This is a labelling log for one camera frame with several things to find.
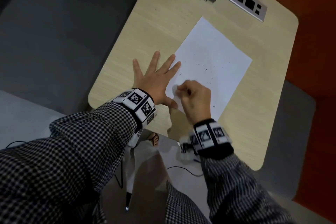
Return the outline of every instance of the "black cable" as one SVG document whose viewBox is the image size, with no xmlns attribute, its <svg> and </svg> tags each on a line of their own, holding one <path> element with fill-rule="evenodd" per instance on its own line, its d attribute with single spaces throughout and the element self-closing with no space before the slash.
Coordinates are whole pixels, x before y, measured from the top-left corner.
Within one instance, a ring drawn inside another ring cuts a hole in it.
<svg viewBox="0 0 336 224">
<path fill-rule="evenodd" d="M 196 177 L 201 177 L 201 176 L 204 175 L 204 174 L 201 174 L 201 175 L 195 175 L 195 174 L 193 174 L 192 172 L 190 172 L 187 168 L 184 168 L 184 167 L 178 167 L 178 168 L 183 168 L 183 169 L 187 170 L 189 173 L 191 173 L 193 176 L 196 176 Z"/>
<path fill-rule="evenodd" d="M 25 141 L 14 141 L 14 142 L 11 142 L 9 145 L 7 145 L 7 147 L 6 148 L 8 148 L 11 144 L 13 144 L 13 143 L 26 143 Z"/>
<path fill-rule="evenodd" d="M 123 160 L 121 160 L 121 167 L 120 167 L 120 173 L 121 173 L 121 184 L 118 180 L 118 177 L 114 174 L 116 180 L 117 180 L 117 183 L 119 184 L 119 187 L 122 189 L 124 187 L 124 179 L 123 179 Z"/>
</svg>

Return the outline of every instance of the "houndstooth shirt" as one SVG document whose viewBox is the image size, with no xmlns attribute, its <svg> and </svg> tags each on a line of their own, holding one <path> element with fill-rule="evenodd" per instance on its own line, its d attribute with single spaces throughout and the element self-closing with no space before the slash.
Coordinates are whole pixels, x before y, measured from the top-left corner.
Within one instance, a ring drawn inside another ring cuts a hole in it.
<svg viewBox="0 0 336 224">
<path fill-rule="evenodd" d="M 0 223 L 106 223 L 100 192 L 136 126 L 110 102 L 54 121 L 49 138 L 1 150 Z M 213 223 L 292 223 L 236 155 L 201 162 Z M 166 223 L 208 223 L 189 197 L 170 183 L 167 191 Z"/>
</svg>

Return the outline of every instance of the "wristband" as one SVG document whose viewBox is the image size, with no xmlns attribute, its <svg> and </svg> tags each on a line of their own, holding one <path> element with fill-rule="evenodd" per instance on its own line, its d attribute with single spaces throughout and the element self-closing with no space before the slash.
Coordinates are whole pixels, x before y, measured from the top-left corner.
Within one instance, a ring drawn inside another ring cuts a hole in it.
<svg viewBox="0 0 336 224">
<path fill-rule="evenodd" d="M 145 128 L 157 115 L 158 111 L 155 108 L 154 101 L 149 94 L 140 89 L 127 90 L 111 101 L 126 107 L 126 109 L 128 109 L 133 116 L 136 116 L 141 123 L 141 127 L 138 126 L 137 131 L 128 144 L 128 146 L 133 148 L 137 144 L 142 129 Z"/>
<path fill-rule="evenodd" d="M 198 154 L 199 150 L 207 149 L 219 144 L 232 144 L 232 140 L 225 129 L 213 120 L 209 120 L 206 124 L 202 123 L 199 126 L 196 125 L 189 133 L 189 138 L 195 154 Z"/>
</svg>

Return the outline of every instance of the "foot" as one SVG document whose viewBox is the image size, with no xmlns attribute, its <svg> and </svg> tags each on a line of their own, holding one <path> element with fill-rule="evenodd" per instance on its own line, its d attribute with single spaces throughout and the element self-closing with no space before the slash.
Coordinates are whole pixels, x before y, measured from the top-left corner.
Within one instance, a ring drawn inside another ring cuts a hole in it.
<svg viewBox="0 0 336 224">
<path fill-rule="evenodd" d="M 157 133 L 152 133 L 148 138 L 148 141 L 152 142 L 153 146 L 157 146 L 159 144 L 159 136 L 157 135 Z"/>
</svg>

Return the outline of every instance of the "table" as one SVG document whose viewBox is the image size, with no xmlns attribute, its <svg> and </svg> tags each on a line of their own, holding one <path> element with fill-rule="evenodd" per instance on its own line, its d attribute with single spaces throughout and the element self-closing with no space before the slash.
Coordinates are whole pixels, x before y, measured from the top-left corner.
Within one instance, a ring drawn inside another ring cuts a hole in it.
<svg viewBox="0 0 336 224">
<path fill-rule="evenodd" d="M 160 50 L 161 66 L 203 16 L 253 60 L 218 122 L 235 153 L 260 169 L 298 27 L 296 16 L 277 1 L 260 1 L 268 7 L 263 23 L 228 0 L 138 0 L 90 91 L 89 104 L 97 108 L 132 87 L 132 59 L 145 71 Z M 180 111 L 170 115 L 167 107 L 158 109 L 148 129 L 175 140 L 190 129 Z"/>
</svg>

